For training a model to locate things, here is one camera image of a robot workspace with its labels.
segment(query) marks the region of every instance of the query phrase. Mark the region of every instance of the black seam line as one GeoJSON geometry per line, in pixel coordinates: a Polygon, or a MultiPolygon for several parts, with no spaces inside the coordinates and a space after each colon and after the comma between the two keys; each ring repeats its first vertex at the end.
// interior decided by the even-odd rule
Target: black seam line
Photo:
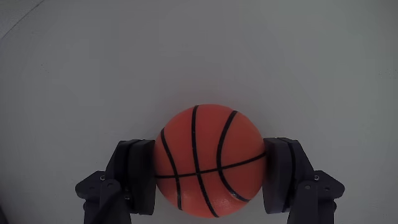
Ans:
{"type": "Polygon", "coordinates": [[[164,149],[166,151],[167,157],[169,158],[170,164],[172,165],[172,168],[173,168],[173,173],[174,173],[174,177],[175,177],[175,185],[177,186],[177,205],[178,205],[178,209],[182,210],[180,179],[178,177],[177,167],[175,166],[172,153],[170,152],[170,149],[167,146],[166,138],[164,136],[164,129],[162,129],[162,131],[160,132],[160,136],[162,138],[163,147],[164,147],[164,149]]]}
{"type": "Polygon", "coordinates": [[[222,183],[229,190],[231,195],[243,202],[249,202],[250,201],[249,199],[242,197],[230,186],[228,181],[226,181],[226,179],[225,179],[223,170],[221,169],[221,152],[223,150],[225,136],[226,136],[226,133],[228,132],[228,128],[231,126],[232,120],[234,119],[236,113],[237,113],[237,111],[232,111],[232,113],[229,115],[228,119],[226,120],[225,126],[223,128],[223,132],[221,133],[220,141],[218,142],[218,147],[217,147],[217,157],[216,157],[217,169],[218,169],[218,175],[220,176],[222,183]]]}
{"type": "Polygon", "coordinates": [[[211,206],[209,196],[206,193],[206,188],[203,183],[203,179],[201,178],[200,175],[200,168],[199,168],[199,159],[198,159],[198,152],[197,152],[197,138],[196,138],[196,117],[197,117],[197,109],[198,105],[196,105],[193,108],[192,111],[192,125],[191,125],[191,131],[192,131],[192,151],[193,151],[193,160],[195,161],[195,171],[197,173],[198,181],[199,181],[199,186],[200,190],[203,194],[203,197],[205,198],[205,202],[207,204],[207,207],[209,207],[210,212],[213,214],[214,217],[218,218],[217,213],[214,211],[214,208],[211,206]]]}
{"type": "MultiPolygon", "coordinates": [[[[254,161],[258,160],[258,159],[263,158],[264,156],[266,156],[266,154],[267,154],[266,152],[263,152],[262,154],[260,154],[260,155],[258,155],[256,157],[253,157],[251,159],[248,159],[248,160],[245,160],[245,161],[242,161],[242,162],[238,162],[238,163],[235,163],[235,164],[223,166],[223,167],[221,167],[221,169],[225,170],[225,169],[229,169],[229,168],[234,168],[234,167],[237,167],[237,166],[245,165],[245,164],[248,164],[250,162],[254,162],[254,161]]],[[[201,170],[200,174],[207,174],[207,173],[214,172],[214,171],[218,171],[218,168],[208,169],[208,170],[201,170]]],[[[178,177],[179,178],[181,178],[181,177],[191,177],[191,176],[194,176],[196,174],[197,173],[179,174],[178,177]]],[[[159,179],[166,179],[166,178],[175,178],[176,176],[175,175],[155,175],[155,177],[159,178],[159,179]]]]}

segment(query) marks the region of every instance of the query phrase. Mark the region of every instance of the basketball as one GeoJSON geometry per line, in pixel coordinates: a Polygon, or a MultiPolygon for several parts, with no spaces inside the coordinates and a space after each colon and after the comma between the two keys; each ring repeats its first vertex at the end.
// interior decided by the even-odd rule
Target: basketball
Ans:
{"type": "Polygon", "coordinates": [[[221,105],[198,105],[174,116],[155,141],[157,186],[178,209],[222,217],[259,191],[266,149],[245,115],[221,105]]]}

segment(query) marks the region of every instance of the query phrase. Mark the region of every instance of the white surface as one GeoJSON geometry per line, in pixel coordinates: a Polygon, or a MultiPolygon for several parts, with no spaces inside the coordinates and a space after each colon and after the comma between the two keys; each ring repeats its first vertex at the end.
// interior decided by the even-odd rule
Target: white surface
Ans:
{"type": "Polygon", "coordinates": [[[0,40],[43,0],[0,0],[0,40]]]}
{"type": "MultiPolygon", "coordinates": [[[[199,103],[298,139],[345,184],[335,223],[398,223],[395,1],[46,0],[0,42],[0,204],[11,223],[83,223],[75,184],[120,139],[199,103]]],[[[285,223],[259,194],[220,219],[157,194],[133,223],[285,223]]]]}

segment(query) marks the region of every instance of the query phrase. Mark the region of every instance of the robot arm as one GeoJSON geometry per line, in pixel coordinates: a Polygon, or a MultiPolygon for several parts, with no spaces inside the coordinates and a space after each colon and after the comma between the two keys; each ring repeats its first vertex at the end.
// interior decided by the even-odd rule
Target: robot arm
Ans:
{"type": "MultiPolygon", "coordinates": [[[[130,213],[152,215],[156,180],[152,161],[155,141],[120,141],[105,171],[76,185],[86,202],[84,224],[130,224],[130,213]]],[[[265,138],[267,172],[262,186],[268,214],[289,212],[288,224],[333,224],[344,185],[314,171],[297,140],[265,138]]]]}

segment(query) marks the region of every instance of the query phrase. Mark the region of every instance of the orange basketball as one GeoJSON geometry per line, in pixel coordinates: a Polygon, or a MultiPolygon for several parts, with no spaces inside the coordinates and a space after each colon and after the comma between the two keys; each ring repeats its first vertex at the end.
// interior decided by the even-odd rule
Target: orange basketball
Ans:
{"type": "Polygon", "coordinates": [[[222,217],[259,191],[265,147],[245,115],[221,105],[199,105],[172,118],[155,142],[157,186],[177,208],[222,217]]]}

